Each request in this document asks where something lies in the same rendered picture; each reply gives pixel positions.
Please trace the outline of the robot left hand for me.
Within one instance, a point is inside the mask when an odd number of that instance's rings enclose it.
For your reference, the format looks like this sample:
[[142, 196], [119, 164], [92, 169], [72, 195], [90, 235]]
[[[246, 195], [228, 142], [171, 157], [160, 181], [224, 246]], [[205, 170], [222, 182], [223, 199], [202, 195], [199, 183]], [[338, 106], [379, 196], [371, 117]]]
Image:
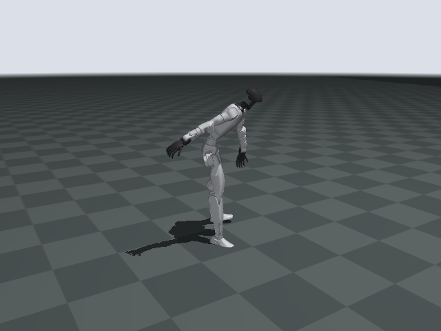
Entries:
[[[237, 168], [238, 168], [238, 166], [240, 168], [240, 165], [241, 165], [241, 168], [243, 168], [243, 165], [245, 167], [244, 159], [246, 159], [246, 161], [248, 162], [247, 157], [245, 156], [246, 152], [241, 153], [241, 148], [239, 148], [238, 153], [239, 153], [239, 155], [237, 156], [236, 166], [237, 166]], [[242, 161], [243, 161], [243, 165], [242, 165]]]

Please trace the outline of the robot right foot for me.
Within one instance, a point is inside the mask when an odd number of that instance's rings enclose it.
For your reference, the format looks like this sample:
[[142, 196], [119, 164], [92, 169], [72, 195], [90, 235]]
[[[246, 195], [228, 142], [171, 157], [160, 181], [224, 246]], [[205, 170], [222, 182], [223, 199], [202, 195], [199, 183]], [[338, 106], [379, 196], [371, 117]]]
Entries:
[[[220, 236], [219, 236], [220, 237]], [[218, 238], [218, 237], [217, 237]], [[216, 239], [216, 235], [213, 235], [210, 239], [210, 243], [219, 245], [219, 246], [223, 246], [223, 247], [233, 247], [234, 245], [230, 242], [228, 242], [227, 240], [225, 240], [224, 238], [222, 238], [221, 240]]]

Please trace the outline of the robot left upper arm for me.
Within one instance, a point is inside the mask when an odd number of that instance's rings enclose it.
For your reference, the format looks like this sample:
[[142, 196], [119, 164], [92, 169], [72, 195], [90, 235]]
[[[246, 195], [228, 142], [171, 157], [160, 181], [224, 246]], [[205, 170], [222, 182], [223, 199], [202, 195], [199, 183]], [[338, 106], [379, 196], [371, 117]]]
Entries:
[[[245, 109], [244, 109], [244, 111], [246, 113]], [[245, 120], [245, 115], [244, 115], [242, 121], [236, 126], [236, 131], [237, 131], [238, 135], [241, 137], [246, 135], [246, 128], [243, 126], [244, 120]]]

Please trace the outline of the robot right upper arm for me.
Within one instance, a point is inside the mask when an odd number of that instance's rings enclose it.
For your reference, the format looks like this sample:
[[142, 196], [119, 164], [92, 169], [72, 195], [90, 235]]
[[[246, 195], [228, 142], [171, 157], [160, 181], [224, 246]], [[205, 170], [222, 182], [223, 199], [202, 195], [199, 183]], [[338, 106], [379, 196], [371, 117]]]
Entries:
[[214, 117], [212, 120], [212, 125], [210, 127], [205, 128], [205, 131], [207, 133], [212, 133], [214, 131], [214, 126], [218, 126], [222, 123], [225, 123], [227, 121], [231, 121], [238, 116], [238, 112], [235, 108], [229, 108], [224, 113]]

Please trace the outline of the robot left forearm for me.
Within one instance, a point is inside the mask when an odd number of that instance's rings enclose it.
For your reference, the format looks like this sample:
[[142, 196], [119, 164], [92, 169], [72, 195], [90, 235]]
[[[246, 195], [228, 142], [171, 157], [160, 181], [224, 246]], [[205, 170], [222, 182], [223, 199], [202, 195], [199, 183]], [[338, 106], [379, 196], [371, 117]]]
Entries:
[[246, 135], [241, 137], [238, 135], [238, 140], [239, 140], [239, 145], [241, 148], [241, 153], [246, 152], [246, 147], [247, 147], [247, 143], [246, 143]]

